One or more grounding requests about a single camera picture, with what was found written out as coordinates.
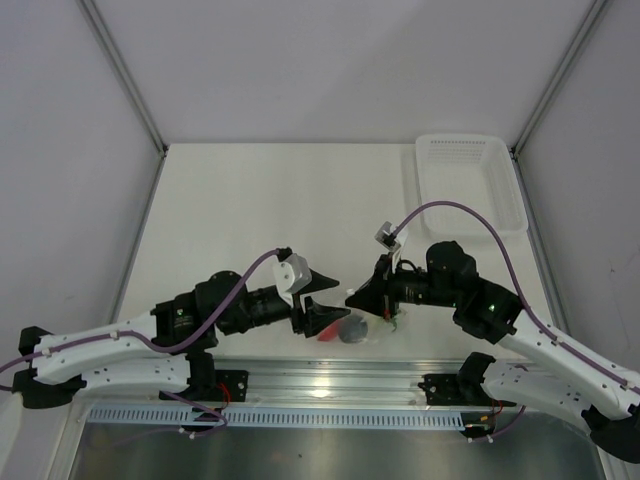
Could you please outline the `clear zip top bag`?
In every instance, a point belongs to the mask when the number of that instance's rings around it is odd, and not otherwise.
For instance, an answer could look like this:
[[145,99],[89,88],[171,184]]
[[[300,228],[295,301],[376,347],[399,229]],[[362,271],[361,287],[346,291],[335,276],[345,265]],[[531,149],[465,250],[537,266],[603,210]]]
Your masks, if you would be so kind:
[[385,320],[363,310],[349,307],[350,314],[335,320],[315,336],[317,342],[343,345],[373,345],[402,333],[409,321],[408,313],[400,308]]

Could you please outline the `black round food item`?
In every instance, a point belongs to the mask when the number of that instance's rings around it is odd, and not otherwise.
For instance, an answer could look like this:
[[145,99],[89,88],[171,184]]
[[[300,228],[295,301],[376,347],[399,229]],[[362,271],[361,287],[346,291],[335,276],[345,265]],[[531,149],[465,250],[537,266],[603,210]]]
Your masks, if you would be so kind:
[[349,315],[340,320],[339,339],[345,344],[357,344],[364,341],[368,335],[367,321],[358,315]]

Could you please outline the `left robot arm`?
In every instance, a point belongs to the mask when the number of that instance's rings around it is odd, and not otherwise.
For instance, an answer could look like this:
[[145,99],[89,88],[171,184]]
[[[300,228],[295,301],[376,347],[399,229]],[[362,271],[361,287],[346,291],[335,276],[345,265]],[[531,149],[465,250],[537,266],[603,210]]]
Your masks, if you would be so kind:
[[27,409],[94,395],[228,401],[231,382],[217,373],[211,354],[220,335],[288,320],[294,333],[313,338],[350,313],[311,297],[338,281],[278,266],[274,285],[249,290],[238,273],[220,271],[136,318],[83,333],[54,335],[27,327],[19,340],[27,366],[14,373],[8,390]]

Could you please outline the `white daikon radish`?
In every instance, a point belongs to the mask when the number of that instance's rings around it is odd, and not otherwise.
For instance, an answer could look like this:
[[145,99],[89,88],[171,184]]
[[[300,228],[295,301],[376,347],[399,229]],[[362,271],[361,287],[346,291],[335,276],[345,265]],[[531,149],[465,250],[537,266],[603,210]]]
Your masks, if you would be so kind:
[[378,320],[378,324],[380,325],[380,329],[384,331],[386,334],[397,333],[404,325],[404,318],[406,317],[406,312],[404,310],[398,310],[394,315],[391,315],[389,318],[382,318]]

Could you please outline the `red tomato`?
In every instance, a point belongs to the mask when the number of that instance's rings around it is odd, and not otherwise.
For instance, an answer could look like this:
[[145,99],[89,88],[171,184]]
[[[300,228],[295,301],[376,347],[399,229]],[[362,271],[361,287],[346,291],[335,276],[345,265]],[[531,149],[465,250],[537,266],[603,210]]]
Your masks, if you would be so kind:
[[317,340],[319,342],[331,342],[339,338],[341,323],[339,321],[333,322],[331,325],[326,327],[322,332],[320,332],[317,336]]

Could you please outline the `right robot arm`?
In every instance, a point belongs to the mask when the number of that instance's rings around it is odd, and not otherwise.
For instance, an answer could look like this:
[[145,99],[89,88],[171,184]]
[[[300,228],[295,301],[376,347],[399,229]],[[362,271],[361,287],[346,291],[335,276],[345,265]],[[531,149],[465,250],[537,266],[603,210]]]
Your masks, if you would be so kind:
[[346,304],[385,320],[402,304],[452,309],[454,323],[465,333],[547,371],[538,375],[473,352],[455,376],[463,403],[503,401],[532,407],[575,426],[608,454],[638,463],[638,373],[614,366],[536,319],[519,296],[481,278],[475,259],[456,242],[432,245],[424,268],[380,256],[372,276]]

